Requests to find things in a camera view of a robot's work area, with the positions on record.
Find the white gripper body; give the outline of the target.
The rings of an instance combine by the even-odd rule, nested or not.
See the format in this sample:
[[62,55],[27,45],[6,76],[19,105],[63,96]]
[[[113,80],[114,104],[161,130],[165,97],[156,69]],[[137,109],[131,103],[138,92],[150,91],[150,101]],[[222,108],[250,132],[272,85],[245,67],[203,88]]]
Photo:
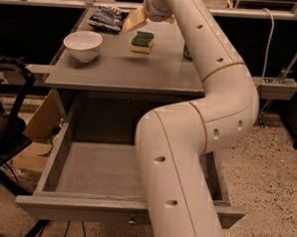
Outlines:
[[144,0],[143,6],[147,18],[154,22],[165,21],[172,15],[166,0]]

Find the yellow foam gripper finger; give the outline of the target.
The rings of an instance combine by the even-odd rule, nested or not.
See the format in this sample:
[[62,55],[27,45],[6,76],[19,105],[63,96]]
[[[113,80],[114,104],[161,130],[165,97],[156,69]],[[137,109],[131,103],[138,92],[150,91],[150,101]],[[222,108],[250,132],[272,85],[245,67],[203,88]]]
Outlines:
[[131,13],[123,25],[125,32],[135,30],[136,28],[144,27],[147,24],[145,9],[140,6]]

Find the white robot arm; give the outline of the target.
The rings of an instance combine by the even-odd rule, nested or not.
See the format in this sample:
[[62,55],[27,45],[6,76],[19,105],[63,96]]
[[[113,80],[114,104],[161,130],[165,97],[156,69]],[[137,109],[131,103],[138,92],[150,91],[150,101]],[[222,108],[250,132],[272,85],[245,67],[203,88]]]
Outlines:
[[176,20],[204,89],[199,100],[147,112],[136,151],[154,237],[225,237],[200,164],[202,154],[251,131],[259,112],[249,70],[202,0],[144,0],[125,29]]

